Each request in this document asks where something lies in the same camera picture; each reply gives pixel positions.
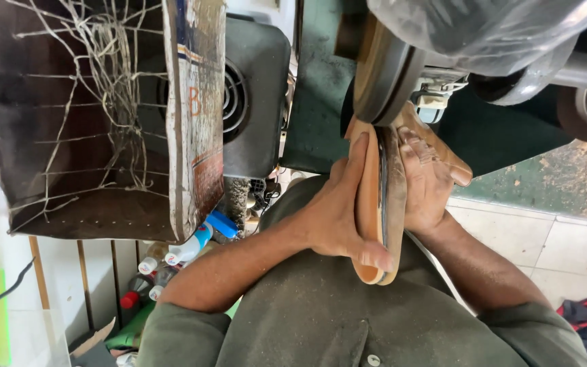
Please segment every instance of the cable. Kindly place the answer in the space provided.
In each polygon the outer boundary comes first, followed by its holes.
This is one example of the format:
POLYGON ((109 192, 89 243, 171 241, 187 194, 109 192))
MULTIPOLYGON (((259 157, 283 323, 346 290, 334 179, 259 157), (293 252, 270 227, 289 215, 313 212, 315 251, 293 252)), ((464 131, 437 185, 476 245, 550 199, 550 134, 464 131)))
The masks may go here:
POLYGON ((6 289, 4 291, 4 293, 0 294, 0 299, 4 298, 7 295, 10 295, 12 293, 12 291, 14 291, 15 289, 17 289, 17 287, 20 286, 21 281, 24 280, 24 276, 29 271, 29 269, 31 269, 31 267, 33 266, 34 261, 35 261, 35 256, 31 259, 31 262, 28 263, 28 265, 24 269, 21 270, 20 275, 17 276, 17 280, 15 281, 15 284, 13 284, 10 288, 6 289))

